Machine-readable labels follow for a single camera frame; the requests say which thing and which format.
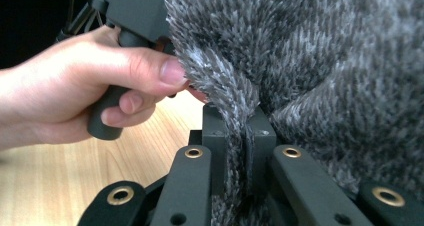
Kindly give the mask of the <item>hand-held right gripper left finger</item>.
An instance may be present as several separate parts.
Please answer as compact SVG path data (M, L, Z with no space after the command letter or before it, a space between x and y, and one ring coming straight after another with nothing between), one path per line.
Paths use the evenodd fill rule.
M226 180L226 127L224 120L212 103L203 106L202 145L211 151L211 190L222 195Z

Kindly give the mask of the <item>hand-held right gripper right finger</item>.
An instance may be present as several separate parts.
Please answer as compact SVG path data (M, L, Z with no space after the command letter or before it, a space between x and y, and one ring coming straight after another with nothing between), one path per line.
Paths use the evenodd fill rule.
M266 165L276 146L277 136L260 107L248 120L247 180L248 191L260 195L266 190Z

